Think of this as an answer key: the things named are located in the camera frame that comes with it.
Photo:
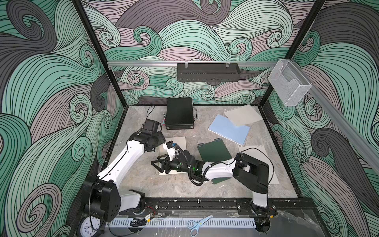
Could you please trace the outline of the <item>beige spiral notebook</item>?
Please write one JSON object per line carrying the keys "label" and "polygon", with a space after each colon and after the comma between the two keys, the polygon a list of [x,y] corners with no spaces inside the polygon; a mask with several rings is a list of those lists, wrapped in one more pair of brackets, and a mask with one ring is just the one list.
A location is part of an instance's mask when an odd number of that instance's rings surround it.
{"label": "beige spiral notebook", "polygon": [[[167,137],[166,142],[172,141],[181,147],[182,150],[187,149],[186,138],[182,137]],[[173,165],[171,171],[166,173],[167,169],[164,169],[163,173],[159,172],[159,175],[171,175],[171,174],[180,174],[188,171],[188,168],[185,165],[181,165],[179,160],[175,157],[173,149],[167,150],[165,144],[159,146],[159,157],[162,159],[168,158],[170,164]]]}

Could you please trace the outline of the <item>dark green spiral notebook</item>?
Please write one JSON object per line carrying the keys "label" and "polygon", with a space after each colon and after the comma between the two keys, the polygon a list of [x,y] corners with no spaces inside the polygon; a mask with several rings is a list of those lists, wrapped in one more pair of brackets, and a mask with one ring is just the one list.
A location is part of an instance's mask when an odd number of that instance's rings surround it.
{"label": "dark green spiral notebook", "polygon": [[[229,164],[234,160],[221,138],[217,138],[212,142],[198,144],[197,148],[202,161],[206,163],[223,162]],[[231,168],[224,168],[222,173],[218,172],[221,171],[219,167],[224,166],[223,163],[215,165],[206,173],[207,176],[209,173],[211,174],[211,177],[206,177],[206,179],[210,180],[213,185],[232,178]]]}

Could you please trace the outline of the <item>torn lined paper page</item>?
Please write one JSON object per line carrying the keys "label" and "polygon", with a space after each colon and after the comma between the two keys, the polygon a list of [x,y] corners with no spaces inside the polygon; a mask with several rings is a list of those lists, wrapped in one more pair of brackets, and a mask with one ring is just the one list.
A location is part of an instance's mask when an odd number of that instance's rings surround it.
{"label": "torn lined paper page", "polygon": [[261,115],[251,105],[230,109],[224,111],[224,114],[235,126],[248,125],[262,120]]}

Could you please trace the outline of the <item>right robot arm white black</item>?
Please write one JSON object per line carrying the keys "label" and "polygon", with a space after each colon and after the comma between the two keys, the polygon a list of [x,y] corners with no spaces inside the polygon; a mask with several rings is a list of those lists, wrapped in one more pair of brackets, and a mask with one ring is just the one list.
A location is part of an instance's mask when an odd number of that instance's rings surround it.
{"label": "right robot arm white black", "polygon": [[151,165],[159,173],[184,172],[196,186],[218,178],[234,178],[252,191],[252,203],[256,207],[267,208],[269,165],[245,153],[239,152],[228,161],[201,162],[187,150],[176,150],[172,154],[159,156]]}

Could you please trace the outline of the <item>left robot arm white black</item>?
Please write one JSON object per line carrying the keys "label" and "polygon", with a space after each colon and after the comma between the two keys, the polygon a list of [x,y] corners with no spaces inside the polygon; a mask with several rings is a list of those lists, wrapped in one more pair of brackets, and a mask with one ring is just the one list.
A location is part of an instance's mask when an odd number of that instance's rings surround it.
{"label": "left robot arm white black", "polygon": [[121,195],[119,187],[133,164],[145,152],[154,152],[166,140],[160,122],[147,119],[142,127],[128,138],[121,153],[99,174],[87,178],[83,185],[84,214],[111,222],[123,211],[142,211],[145,194],[128,191]]}

